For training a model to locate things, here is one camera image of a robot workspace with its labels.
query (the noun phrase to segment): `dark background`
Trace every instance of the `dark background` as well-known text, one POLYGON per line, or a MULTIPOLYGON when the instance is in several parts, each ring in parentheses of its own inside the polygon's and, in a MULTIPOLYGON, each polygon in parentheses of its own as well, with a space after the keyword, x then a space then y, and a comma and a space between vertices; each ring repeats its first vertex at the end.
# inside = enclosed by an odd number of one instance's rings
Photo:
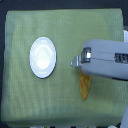
POLYGON ((0 106, 4 69, 5 19, 9 10, 121 8, 124 26, 128 26, 128 0, 1 0, 0 1, 0 106))

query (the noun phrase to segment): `green towel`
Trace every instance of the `green towel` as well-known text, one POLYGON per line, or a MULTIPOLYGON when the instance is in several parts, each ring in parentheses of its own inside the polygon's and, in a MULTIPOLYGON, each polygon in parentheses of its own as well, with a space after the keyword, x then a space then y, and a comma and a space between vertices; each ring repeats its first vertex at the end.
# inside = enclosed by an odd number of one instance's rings
POLYGON ((9 126, 116 125, 128 102, 127 83, 92 76, 87 100, 78 70, 70 66, 85 41, 123 41, 120 9, 9 11, 5 27, 2 121, 9 126), (37 78, 29 52, 39 37, 55 45, 57 62, 46 79, 37 78))

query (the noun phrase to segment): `fabric surface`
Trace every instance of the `fabric surface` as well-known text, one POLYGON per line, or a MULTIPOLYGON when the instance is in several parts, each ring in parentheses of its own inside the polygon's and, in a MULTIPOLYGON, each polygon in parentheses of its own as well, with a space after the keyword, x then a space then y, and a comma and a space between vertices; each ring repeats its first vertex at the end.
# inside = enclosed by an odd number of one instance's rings
POLYGON ((70 61, 85 41, 123 41, 120 9, 9 11, 5 27, 2 121, 9 126, 115 125, 128 102, 127 83, 91 76, 88 98, 79 89, 79 71, 70 61), (46 79, 37 78, 29 52, 39 37, 55 45, 57 62, 46 79))

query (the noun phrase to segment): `orange object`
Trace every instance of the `orange object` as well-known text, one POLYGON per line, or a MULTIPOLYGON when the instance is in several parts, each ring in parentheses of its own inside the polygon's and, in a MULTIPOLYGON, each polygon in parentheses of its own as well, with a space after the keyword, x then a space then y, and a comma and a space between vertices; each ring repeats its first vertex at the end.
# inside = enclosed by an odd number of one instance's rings
POLYGON ((87 98, 90 88, 91 76, 85 75, 82 71, 79 71, 79 86, 83 100, 87 98))

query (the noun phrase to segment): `round white dish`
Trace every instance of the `round white dish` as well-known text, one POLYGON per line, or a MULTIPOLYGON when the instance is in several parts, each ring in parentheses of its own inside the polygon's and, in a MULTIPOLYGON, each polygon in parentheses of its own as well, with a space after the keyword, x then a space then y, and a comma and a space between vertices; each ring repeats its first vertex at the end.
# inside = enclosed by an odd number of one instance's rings
POLYGON ((38 38, 30 49, 30 67, 39 78, 48 77, 56 64, 56 50, 47 37, 38 38))

